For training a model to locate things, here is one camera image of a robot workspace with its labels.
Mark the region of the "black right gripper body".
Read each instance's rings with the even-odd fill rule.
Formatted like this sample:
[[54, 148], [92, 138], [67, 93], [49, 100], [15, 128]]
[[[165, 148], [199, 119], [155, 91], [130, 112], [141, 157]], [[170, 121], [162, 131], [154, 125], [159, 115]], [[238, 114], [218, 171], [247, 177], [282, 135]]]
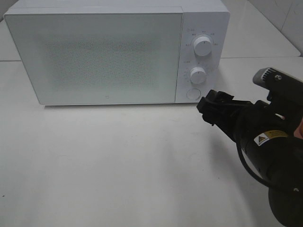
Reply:
[[291, 161], [290, 134], [285, 122], [263, 101], [213, 103], [215, 125], [236, 143], [241, 163], [287, 166]]

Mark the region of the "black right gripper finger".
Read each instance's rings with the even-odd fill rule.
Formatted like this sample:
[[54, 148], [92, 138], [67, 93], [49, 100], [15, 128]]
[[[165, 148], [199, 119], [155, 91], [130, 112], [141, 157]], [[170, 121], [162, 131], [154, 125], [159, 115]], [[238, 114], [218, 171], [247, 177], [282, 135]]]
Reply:
[[214, 119], [214, 106], [211, 102], [208, 101], [205, 97], [202, 97], [199, 103], [196, 106], [198, 112], [202, 115], [202, 118], [205, 122], [215, 125]]
[[213, 103], [227, 103], [232, 101], [234, 96], [222, 91], [210, 90], [206, 95], [206, 99]]

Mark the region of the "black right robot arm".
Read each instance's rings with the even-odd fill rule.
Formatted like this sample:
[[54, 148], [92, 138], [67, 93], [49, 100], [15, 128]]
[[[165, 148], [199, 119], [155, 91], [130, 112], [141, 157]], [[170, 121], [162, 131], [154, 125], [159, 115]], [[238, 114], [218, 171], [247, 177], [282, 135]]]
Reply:
[[197, 104], [205, 122], [236, 144], [244, 169], [268, 188], [270, 209], [285, 227], [303, 224], [303, 141], [272, 104], [235, 100], [211, 90]]

